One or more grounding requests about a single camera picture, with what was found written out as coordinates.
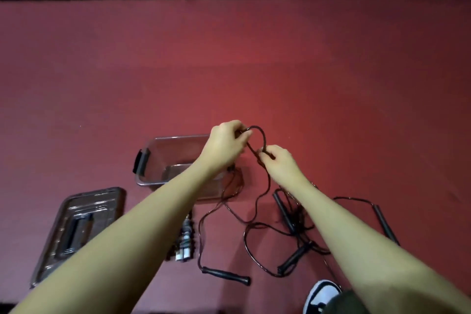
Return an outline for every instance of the transparent box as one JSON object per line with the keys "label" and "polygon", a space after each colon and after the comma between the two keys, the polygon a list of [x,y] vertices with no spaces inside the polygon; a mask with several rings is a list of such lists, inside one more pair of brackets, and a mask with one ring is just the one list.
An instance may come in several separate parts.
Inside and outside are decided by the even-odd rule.
{"label": "transparent box", "polygon": [[[154,138],[139,152],[135,163],[136,183],[159,188],[188,168],[201,154],[209,134]],[[221,198],[231,175],[217,174],[199,191],[199,200]]]}

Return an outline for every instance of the hand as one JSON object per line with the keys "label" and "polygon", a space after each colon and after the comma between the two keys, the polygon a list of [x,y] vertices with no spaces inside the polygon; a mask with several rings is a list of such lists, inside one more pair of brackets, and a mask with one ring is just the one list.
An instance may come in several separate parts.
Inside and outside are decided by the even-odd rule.
{"label": "hand", "polygon": [[252,135],[252,131],[249,130],[236,138],[236,131],[246,128],[239,120],[213,127],[198,159],[215,173],[232,165]]}
{"label": "hand", "polygon": [[268,145],[267,152],[272,154],[275,159],[261,150],[259,150],[259,157],[278,185],[294,194],[300,185],[310,184],[288,150],[278,145]]}

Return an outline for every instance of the white sneaker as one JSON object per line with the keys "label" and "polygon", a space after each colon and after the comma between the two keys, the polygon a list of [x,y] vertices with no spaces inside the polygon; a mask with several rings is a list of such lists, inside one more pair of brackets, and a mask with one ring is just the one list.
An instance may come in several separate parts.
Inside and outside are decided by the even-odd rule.
{"label": "white sneaker", "polygon": [[322,313],[327,303],[340,293],[340,288],[334,282],[325,279],[317,282],[308,295],[302,314]]}

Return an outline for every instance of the jump rope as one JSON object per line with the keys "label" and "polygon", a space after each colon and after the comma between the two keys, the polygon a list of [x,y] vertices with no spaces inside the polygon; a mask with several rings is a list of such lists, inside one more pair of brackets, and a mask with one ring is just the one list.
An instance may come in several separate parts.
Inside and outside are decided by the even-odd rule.
{"label": "jump rope", "polygon": [[[263,137],[263,147],[262,147],[262,152],[273,158],[273,156],[267,152],[267,139],[265,137],[265,132],[260,128],[259,126],[250,126],[242,131],[238,131],[237,135],[242,134],[243,132],[247,132],[248,130],[251,129],[257,129],[260,131]],[[229,207],[228,201],[232,198],[235,198],[240,194],[242,189],[244,188],[244,178],[242,176],[242,171],[235,166],[231,166],[228,170],[232,173],[231,180],[227,184],[227,186],[224,188],[223,192],[221,193],[221,199],[219,202],[215,205],[215,207],[211,210],[209,210],[206,214],[201,217],[200,221],[198,222],[198,238],[199,238],[199,246],[198,246],[198,268],[201,270],[202,273],[204,274],[209,274],[213,275],[219,278],[231,280],[231,281],[238,281],[246,286],[250,286],[251,279],[248,276],[242,276],[242,275],[237,275],[232,272],[228,271],[223,271],[220,269],[214,269],[214,268],[208,268],[205,266],[201,265],[201,257],[203,255],[203,250],[204,250],[204,245],[203,245],[203,237],[201,234],[201,230],[204,224],[204,220],[217,210],[219,210],[221,207],[225,207],[240,223],[243,223],[245,225],[245,230],[244,230],[244,246],[249,254],[250,258],[260,267],[263,269],[266,273],[268,273],[270,276],[277,277],[277,278],[283,278],[286,276],[289,276],[296,268],[298,261],[308,253],[309,251],[314,251],[322,256],[326,256],[331,254],[330,251],[327,248],[319,246],[315,241],[311,240],[308,235],[308,231],[313,230],[315,228],[315,225],[306,227],[305,225],[305,220],[306,220],[306,210],[297,202],[295,198],[293,198],[289,192],[286,192],[283,188],[279,187],[277,188],[274,193],[273,193],[273,198],[278,205],[280,209],[280,213],[282,215],[283,222],[285,223],[285,226],[288,231],[283,231],[280,230],[270,224],[256,221],[257,215],[258,215],[258,202],[259,200],[267,195],[270,192],[271,188],[271,177],[270,174],[267,171],[267,168],[263,164],[263,162],[260,160],[260,157],[258,153],[252,148],[252,146],[247,143],[247,147],[250,149],[252,154],[256,157],[258,164],[265,169],[265,172],[267,173],[267,181],[268,181],[268,186],[267,189],[260,194],[256,200],[255,200],[255,214],[253,218],[250,220],[244,220],[241,218],[237,213],[234,212],[234,210]],[[230,194],[226,195],[226,191],[231,186],[231,184],[234,182],[236,178],[240,179],[240,182],[236,188],[236,190]],[[286,207],[285,203],[282,201],[280,194],[282,197],[286,199],[286,203],[288,204],[288,207]],[[381,209],[379,205],[373,204],[371,201],[366,200],[364,198],[351,198],[351,197],[343,197],[343,196],[338,196],[333,198],[333,200],[353,200],[353,201],[361,201],[364,203],[367,203],[371,205],[373,208],[373,211],[376,214],[376,217],[378,218],[378,221],[381,224],[381,227],[384,231],[384,234],[392,241],[394,241],[397,245],[399,245],[399,241],[397,240],[396,236],[392,232],[391,227],[388,225],[386,222],[386,219],[384,218],[383,213],[381,212]],[[261,229],[266,229],[270,228],[277,233],[288,236],[288,237],[294,237],[296,238],[296,246],[297,250],[289,257],[286,259],[284,263],[278,266],[277,271],[273,272],[272,270],[268,269],[264,265],[258,261],[253,252],[250,251],[249,246],[247,244],[247,236],[250,233],[251,230],[261,230]],[[330,274],[333,276],[333,278],[337,281],[334,272],[326,262],[326,259],[324,258],[324,263],[327,266],[327,269],[329,270]]]}

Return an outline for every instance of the left hand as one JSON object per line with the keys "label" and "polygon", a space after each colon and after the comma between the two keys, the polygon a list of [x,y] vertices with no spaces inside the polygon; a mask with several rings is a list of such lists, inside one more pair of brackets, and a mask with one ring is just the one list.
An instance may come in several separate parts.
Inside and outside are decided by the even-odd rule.
{"label": "left hand", "polygon": [[236,138],[236,131],[246,128],[239,120],[221,123],[219,126],[213,127],[198,160],[209,166],[214,172],[219,172],[232,165],[252,135],[252,131],[249,130]]}

